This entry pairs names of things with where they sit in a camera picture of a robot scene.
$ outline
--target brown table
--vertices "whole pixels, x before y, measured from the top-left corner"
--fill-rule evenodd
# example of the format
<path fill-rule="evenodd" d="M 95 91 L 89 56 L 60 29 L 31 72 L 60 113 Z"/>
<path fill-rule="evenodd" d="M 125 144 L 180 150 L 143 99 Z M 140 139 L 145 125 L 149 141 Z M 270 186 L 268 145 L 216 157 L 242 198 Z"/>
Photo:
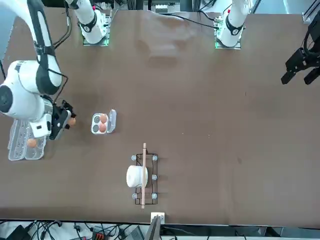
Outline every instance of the brown table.
<path fill-rule="evenodd" d="M 57 40 L 65 16 L 46 12 Z M 165 212 L 177 224 L 319 227 L 320 81 L 280 81 L 307 25 L 254 14 L 246 27 L 240 51 L 215 50 L 210 28 L 147 11 L 119 11 L 109 47 L 83 47 L 74 27 L 56 55 L 77 125 L 42 160 L 11 162 L 12 119 L 1 117 L 0 216 L 149 222 Z M 4 66 L 34 58 L 17 19 Z M 111 108 L 116 132 L 93 135 L 92 115 Z M 143 142 L 159 155 L 158 205 L 145 210 L 126 185 Z"/>

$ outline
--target brown egg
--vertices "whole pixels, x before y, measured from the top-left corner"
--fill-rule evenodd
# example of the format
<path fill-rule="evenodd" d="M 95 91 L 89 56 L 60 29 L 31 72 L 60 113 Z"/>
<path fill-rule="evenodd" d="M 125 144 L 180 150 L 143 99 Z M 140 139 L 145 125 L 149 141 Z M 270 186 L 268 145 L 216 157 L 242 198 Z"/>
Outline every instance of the brown egg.
<path fill-rule="evenodd" d="M 26 143 L 29 148 L 35 148 L 37 146 L 37 140 L 35 140 L 34 138 L 28 139 L 28 141 L 26 141 Z"/>
<path fill-rule="evenodd" d="M 101 114 L 101 116 L 100 116 L 100 121 L 101 121 L 103 124 L 105 124 L 105 123 L 107 122 L 107 115 Z"/>
<path fill-rule="evenodd" d="M 104 133 L 106 130 L 107 130 L 107 126 L 105 124 L 103 124 L 103 123 L 100 123 L 99 124 L 99 131 L 101 133 Z"/>
<path fill-rule="evenodd" d="M 76 119 L 74 117 L 71 117 L 67 123 L 70 127 L 72 127 L 76 124 Z"/>

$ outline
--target cable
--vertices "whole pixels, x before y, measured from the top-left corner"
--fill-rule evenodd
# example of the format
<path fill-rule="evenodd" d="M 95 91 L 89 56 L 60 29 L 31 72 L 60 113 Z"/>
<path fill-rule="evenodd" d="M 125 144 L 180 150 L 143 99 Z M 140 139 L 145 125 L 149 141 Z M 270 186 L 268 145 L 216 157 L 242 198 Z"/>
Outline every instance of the cable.
<path fill-rule="evenodd" d="M 202 8 L 199 9 L 199 11 L 201 11 L 202 9 L 204 9 L 205 7 L 207 7 L 210 3 L 214 2 L 212 4 L 212 6 L 216 3 L 217 0 L 210 0 L 207 4 L 205 4 Z"/>
<path fill-rule="evenodd" d="M 40 226 L 40 222 L 38 222 L 38 224 L 36 226 L 36 235 L 38 237 L 38 240 L 40 240 L 40 238 L 39 238 L 39 229 L 40 229 L 39 226 Z"/>
<path fill-rule="evenodd" d="M 167 15 L 172 16 L 172 17 L 177 17 L 177 18 L 180 18 L 180 19 L 184 19 L 184 20 L 187 20 L 187 21 L 190 21 L 192 23 L 199 24 L 199 25 L 202 25 L 202 26 L 205 26 L 205 27 L 208 27 L 208 28 L 219 30 L 219 28 L 217 26 L 211 26 L 211 25 L 203 24 L 201 22 L 193 21 L 193 20 L 191 20 L 189 18 L 186 18 L 184 16 L 178 16 L 178 15 L 172 15 L 172 14 L 167 14 Z"/>
<path fill-rule="evenodd" d="M 230 7 L 231 7 L 231 5 L 232 5 L 232 3 L 231 3 L 229 6 L 227 6 L 227 7 L 226 7 L 226 9 L 225 9 L 225 10 L 223 10 L 223 12 L 222 12 L 222 13 L 225 13 L 225 11 L 226 11 L 228 8 L 230 8 Z"/>
<path fill-rule="evenodd" d="M 48 234 L 50 235 L 51 240 L 55 240 L 55 238 L 51 235 L 51 232 L 50 232 L 50 230 L 49 230 L 49 228 L 50 228 L 53 224 L 55 224 L 55 223 L 52 222 L 51 225 L 50 225 L 49 222 L 47 222 L 47 223 L 45 223 L 45 224 L 41 223 L 41 225 L 42 225 L 43 228 L 44 228 L 44 231 L 41 233 L 41 239 L 42 239 L 42 240 L 45 239 L 47 232 L 48 232 Z"/>
<path fill-rule="evenodd" d="M 102 225 L 102 223 L 101 223 L 101 227 L 103 230 L 103 240 L 106 240 L 106 233 L 105 233 L 105 229 L 104 229 L 104 226 Z"/>
<path fill-rule="evenodd" d="M 47 71 L 49 71 L 49 72 L 52 72 L 52 73 L 54 73 L 54 74 L 60 75 L 60 76 L 62 76 L 62 77 L 65 78 L 64 84 L 62 85 L 59 93 L 55 96 L 55 98 L 54 98 L 54 100 L 53 100 L 53 102 L 55 103 L 55 102 L 57 101 L 58 97 L 60 96 L 60 94 L 62 93 L 62 91 L 64 90 L 64 88 L 65 88 L 65 86 L 66 86 L 69 78 L 68 78 L 68 76 L 64 75 L 63 73 L 54 71 L 54 70 L 52 70 L 52 69 L 50 69 L 50 68 L 45 68 L 45 67 L 43 67 L 43 66 L 40 64 L 38 58 L 36 58 L 36 61 L 37 61 L 37 63 L 38 63 L 43 69 L 45 69 L 45 70 L 47 70 Z"/>
<path fill-rule="evenodd" d="M 184 232 L 185 234 L 189 234 L 189 235 L 192 235 L 192 236 L 197 236 L 192 232 L 189 232 L 189 231 L 186 231 L 186 230 L 183 230 L 183 229 L 180 229 L 180 228 L 175 228 L 175 227 L 170 227 L 170 226 L 162 226 L 162 227 L 164 229 L 171 229 L 171 230 L 181 231 L 181 232 Z"/>
<path fill-rule="evenodd" d="M 0 61 L 0 67 L 1 67 L 2 75 L 3 75 L 3 79 L 6 80 L 6 73 L 5 73 L 4 66 L 2 65 L 1 61 Z"/>
<path fill-rule="evenodd" d="M 90 230 L 90 232 L 94 231 L 94 228 L 93 227 L 89 227 L 88 224 L 86 224 L 85 222 L 84 222 L 84 225 Z"/>
<path fill-rule="evenodd" d="M 76 234 L 77 234 L 78 237 L 79 237 L 79 240 L 82 240 L 82 237 L 81 237 L 80 234 L 79 234 L 79 231 L 80 231 L 80 230 L 79 230 L 79 226 L 77 226 L 75 222 L 74 222 L 73 224 L 74 224 L 73 228 L 75 229 Z"/>
<path fill-rule="evenodd" d="M 54 49 L 57 49 L 68 37 L 70 37 L 71 32 L 72 32 L 72 22 L 71 22 L 71 18 L 69 15 L 68 5 L 67 5 L 66 1 L 64 1 L 63 3 L 64 3 L 65 13 L 66 13 L 67 29 L 66 29 L 66 33 L 64 35 L 62 35 L 62 37 L 60 37 L 60 39 L 53 44 Z"/>
<path fill-rule="evenodd" d="M 306 31 L 304 40 L 303 40 L 303 50 L 305 51 L 305 54 L 307 56 L 312 56 L 312 57 L 316 57 L 317 58 L 317 57 L 320 56 L 320 52 L 311 52 L 311 51 L 309 51 L 309 49 L 307 47 L 307 42 L 308 42 L 309 35 L 310 35 L 310 30 L 308 28 L 308 30 Z"/>
<path fill-rule="evenodd" d="M 132 224 L 129 224 L 128 226 L 126 226 L 126 227 L 122 230 L 122 232 L 125 233 L 125 231 L 126 231 L 130 226 L 132 226 Z M 118 234 L 118 236 L 116 236 L 116 238 L 115 238 L 114 240 L 116 240 L 116 239 L 124 240 L 126 237 L 120 238 L 120 227 L 119 227 L 119 234 Z"/>
<path fill-rule="evenodd" d="M 207 19 L 214 21 L 214 22 L 216 21 L 215 18 L 209 17 L 208 14 L 206 14 L 204 11 L 200 10 L 199 12 L 202 13 Z"/>
<path fill-rule="evenodd" d="M 235 231 L 235 235 L 236 235 L 236 236 L 244 237 L 244 239 L 247 240 L 247 238 L 246 238 L 246 236 L 245 236 L 244 234 L 243 234 L 243 235 L 240 235 L 235 228 L 234 228 L 234 231 Z"/>

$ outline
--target egg carton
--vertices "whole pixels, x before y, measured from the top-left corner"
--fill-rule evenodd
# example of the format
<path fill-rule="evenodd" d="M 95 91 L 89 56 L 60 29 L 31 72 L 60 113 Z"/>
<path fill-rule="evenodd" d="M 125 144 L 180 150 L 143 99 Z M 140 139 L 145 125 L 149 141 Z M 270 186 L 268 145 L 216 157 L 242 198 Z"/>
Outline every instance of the egg carton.
<path fill-rule="evenodd" d="M 106 122 L 101 122 L 101 117 L 106 117 Z M 109 116 L 106 113 L 95 113 L 92 117 L 91 122 L 91 132 L 95 135 L 99 134 L 110 134 L 116 128 L 116 121 L 117 121 L 117 112 L 114 109 L 111 109 L 109 112 Z"/>
<path fill-rule="evenodd" d="M 8 143 L 8 159 L 18 160 L 38 160 L 45 153 L 46 137 L 36 139 L 36 147 L 29 147 L 28 139 L 34 139 L 34 134 L 27 120 L 15 119 L 10 129 Z"/>

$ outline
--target white cylinder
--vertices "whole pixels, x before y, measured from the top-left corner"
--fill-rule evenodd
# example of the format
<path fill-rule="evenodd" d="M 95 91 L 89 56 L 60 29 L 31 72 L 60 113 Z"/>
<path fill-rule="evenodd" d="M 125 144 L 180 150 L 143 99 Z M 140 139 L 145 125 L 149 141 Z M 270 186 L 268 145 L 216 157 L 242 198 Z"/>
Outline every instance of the white cylinder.
<path fill-rule="evenodd" d="M 234 47 L 237 45 L 241 33 L 241 31 L 236 29 L 231 33 L 230 29 L 227 27 L 227 16 L 230 24 L 235 28 L 239 28 L 245 23 L 249 10 L 248 0 L 233 0 L 230 13 L 225 12 L 223 14 L 223 25 L 217 36 L 223 45 L 229 48 Z"/>
<path fill-rule="evenodd" d="M 142 166 L 129 166 L 126 171 L 126 184 L 129 188 L 141 188 L 142 187 Z M 148 182 L 148 169 L 145 168 L 145 186 Z"/>

